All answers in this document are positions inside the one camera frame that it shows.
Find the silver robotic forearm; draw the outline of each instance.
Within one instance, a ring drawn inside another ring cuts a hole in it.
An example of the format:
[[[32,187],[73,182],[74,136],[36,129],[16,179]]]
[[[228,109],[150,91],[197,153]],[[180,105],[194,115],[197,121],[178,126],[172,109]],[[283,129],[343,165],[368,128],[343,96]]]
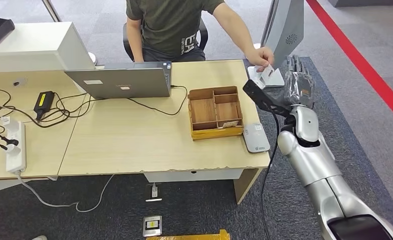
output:
[[[317,213],[325,240],[393,240],[393,226],[373,212],[345,182],[335,157],[319,131],[317,114],[293,106],[291,126],[277,139]]]

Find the desk leg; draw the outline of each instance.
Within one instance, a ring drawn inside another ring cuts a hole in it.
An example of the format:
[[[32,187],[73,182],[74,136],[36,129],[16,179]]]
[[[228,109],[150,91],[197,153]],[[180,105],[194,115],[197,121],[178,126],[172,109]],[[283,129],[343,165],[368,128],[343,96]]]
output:
[[[259,177],[263,168],[244,169],[239,179],[233,180],[235,186],[236,203],[241,204],[250,188]]]

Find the red floor stripe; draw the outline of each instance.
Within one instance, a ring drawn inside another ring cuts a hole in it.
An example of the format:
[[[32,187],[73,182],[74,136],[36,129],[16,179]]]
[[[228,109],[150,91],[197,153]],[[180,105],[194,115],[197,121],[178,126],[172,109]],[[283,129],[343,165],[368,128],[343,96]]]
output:
[[[338,43],[338,45],[341,47],[341,49],[344,51],[344,53],[349,57],[351,62],[360,71],[364,78],[366,78],[377,94],[379,94],[379,96],[385,101],[388,107],[393,111],[393,90],[351,43],[347,36],[345,36],[345,34],[317,2],[317,0],[306,1],[323,23],[323,25],[326,27],[326,29],[329,31],[329,33],[332,35],[332,37],[335,39],[335,41]]]

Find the yellow box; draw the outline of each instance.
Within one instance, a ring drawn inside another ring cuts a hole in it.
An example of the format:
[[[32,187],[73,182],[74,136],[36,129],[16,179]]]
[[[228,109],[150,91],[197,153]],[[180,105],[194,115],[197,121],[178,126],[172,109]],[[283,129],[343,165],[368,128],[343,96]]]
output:
[[[220,229],[219,234],[206,235],[187,235],[187,236],[152,236],[146,240],[230,240],[229,233],[224,229]]]
[[[242,135],[244,120],[236,86],[193,89],[187,98],[193,140]]]

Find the laptop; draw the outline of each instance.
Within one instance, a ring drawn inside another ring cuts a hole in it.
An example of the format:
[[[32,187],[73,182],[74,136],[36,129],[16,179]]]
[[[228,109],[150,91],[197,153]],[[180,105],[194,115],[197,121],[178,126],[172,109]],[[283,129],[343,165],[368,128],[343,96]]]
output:
[[[101,69],[66,70],[95,99],[170,97],[172,63],[111,63]]]

